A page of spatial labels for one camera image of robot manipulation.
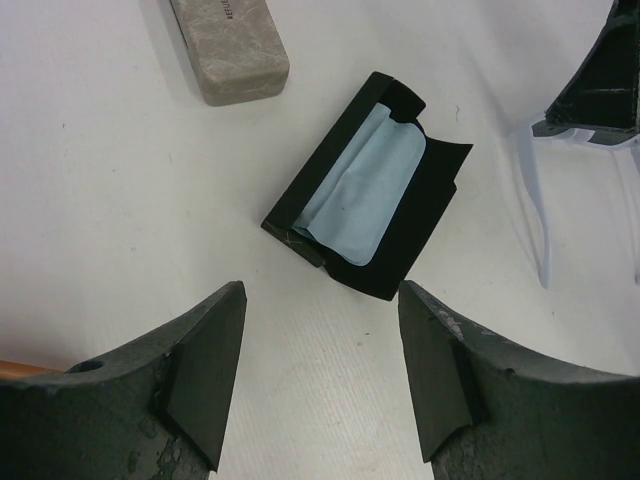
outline white plastic part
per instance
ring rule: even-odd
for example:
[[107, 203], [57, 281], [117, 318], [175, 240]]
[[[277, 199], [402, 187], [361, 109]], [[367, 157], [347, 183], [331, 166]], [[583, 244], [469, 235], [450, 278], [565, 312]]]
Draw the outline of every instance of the white plastic part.
[[[534, 137], [532, 127], [545, 119], [544, 113], [538, 114], [532, 120], [525, 123], [521, 127], [517, 128], [513, 132], [513, 137], [516, 142], [516, 148], [518, 153], [518, 160], [520, 162], [520, 168], [522, 171], [522, 180], [525, 188], [533, 205], [540, 218], [542, 225], [542, 232], [544, 236], [544, 246], [542, 260], [539, 264], [538, 275], [540, 277], [540, 284], [544, 288], [549, 288], [551, 285], [551, 259], [552, 259], [552, 242], [551, 231], [549, 229], [549, 220], [547, 217], [547, 211], [544, 203], [544, 197], [542, 189], [540, 187], [540, 175], [538, 174], [538, 164], [535, 154], [536, 141], [549, 141], [549, 140], [564, 140], [568, 143], [575, 143], [579, 145], [598, 148], [600, 150], [607, 150], [615, 152], [618, 150], [630, 149], [631, 156], [636, 165], [638, 175], [640, 176], [640, 136], [636, 136], [624, 143], [618, 145], [599, 145], [596, 143], [589, 143], [589, 140], [595, 134], [592, 130], [573, 128], [569, 129], [555, 137]], [[635, 266], [636, 274], [635, 281], [640, 285], [640, 268]]]

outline microfiber cloth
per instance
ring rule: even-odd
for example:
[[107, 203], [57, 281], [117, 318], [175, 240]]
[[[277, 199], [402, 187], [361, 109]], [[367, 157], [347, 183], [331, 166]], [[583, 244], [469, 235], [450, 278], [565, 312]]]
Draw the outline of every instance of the microfiber cloth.
[[390, 114], [375, 105], [293, 225], [357, 266], [376, 253], [427, 147]]

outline white surface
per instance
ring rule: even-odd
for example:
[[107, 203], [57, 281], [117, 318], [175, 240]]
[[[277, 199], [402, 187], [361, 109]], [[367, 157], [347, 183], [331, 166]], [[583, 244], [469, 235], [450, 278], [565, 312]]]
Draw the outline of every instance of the white surface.
[[218, 478], [430, 478], [395, 302], [342, 287], [259, 228], [377, 69], [425, 99], [431, 136], [476, 144], [409, 278], [531, 348], [640, 373], [631, 159], [538, 152], [556, 252], [546, 291], [501, 140], [569, 80], [610, 2], [269, 6], [291, 60], [285, 91], [211, 108], [164, 0], [0, 3], [3, 359], [66, 368], [242, 279]]

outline black clamp jaw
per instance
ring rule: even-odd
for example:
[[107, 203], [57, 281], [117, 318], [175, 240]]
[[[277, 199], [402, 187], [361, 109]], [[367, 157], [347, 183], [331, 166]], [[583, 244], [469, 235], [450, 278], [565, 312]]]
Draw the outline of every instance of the black clamp jaw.
[[400, 287], [399, 310], [436, 480], [640, 478], [640, 379], [517, 345], [412, 282]]
[[230, 283], [63, 375], [0, 380], [0, 477], [205, 480], [217, 470], [246, 296]]

